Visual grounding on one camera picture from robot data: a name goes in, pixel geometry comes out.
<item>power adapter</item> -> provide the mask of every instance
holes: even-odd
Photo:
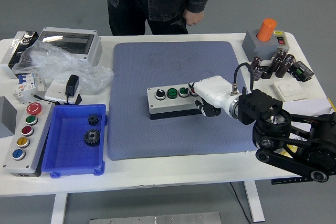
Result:
[[[79,83],[79,77],[75,74],[72,74],[65,88],[65,95],[67,97],[73,97],[75,95],[76,90],[78,88],[78,83]]]

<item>hand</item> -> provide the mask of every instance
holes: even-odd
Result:
[[[192,13],[185,9],[183,12],[183,17],[186,19],[187,25],[192,26],[196,25],[202,20],[202,18],[204,18],[204,12],[202,11],[200,13]]]

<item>blue mat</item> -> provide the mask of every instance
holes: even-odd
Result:
[[[255,150],[253,125],[243,125],[224,110],[150,120],[147,88],[184,84],[220,75],[229,82],[238,62],[223,41],[118,44],[113,53],[108,155],[112,160],[217,154]],[[238,75],[239,89],[245,85]]]

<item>yellow button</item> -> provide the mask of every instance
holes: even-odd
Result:
[[[20,137],[17,140],[17,146],[21,147],[21,148],[25,148],[30,144],[30,140],[26,137]]]

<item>black cable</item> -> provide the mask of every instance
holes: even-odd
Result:
[[[251,89],[251,92],[252,92],[252,90],[253,90],[253,72],[254,72],[254,70],[253,70],[252,66],[251,66],[249,63],[247,63],[247,62],[244,62],[244,63],[240,64],[240,65],[236,68],[235,73],[234,73],[233,83],[237,83],[237,74],[238,74],[238,70],[239,70],[242,66],[246,66],[247,69],[248,69],[248,71],[249,71],[249,73],[250,73],[250,89]]]
[[[246,220],[248,221],[249,224],[251,224],[250,220],[247,218],[247,215],[246,215],[246,213],[245,213],[245,210],[244,210],[242,204],[240,203],[240,200],[239,200],[239,198],[238,198],[238,196],[237,196],[236,190],[235,190],[235,188],[233,187],[233,185],[232,185],[231,182],[230,182],[230,185],[231,185],[231,187],[232,187],[232,189],[233,189],[233,192],[234,192],[235,195],[236,195],[236,198],[237,198],[237,200],[238,200],[238,203],[240,204],[240,207],[241,207],[242,210],[243,210],[243,213],[244,213],[244,215],[245,215]]]
[[[40,96],[38,96],[38,95],[36,95],[36,94],[34,94],[33,97],[35,97],[35,98],[37,98],[37,99],[40,99],[40,100],[43,100],[43,101],[46,101],[46,102],[52,102],[52,103],[54,103],[55,105],[60,105],[59,102],[54,102],[54,101],[50,101],[50,100],[43,99],[42,97],[40,97]]]

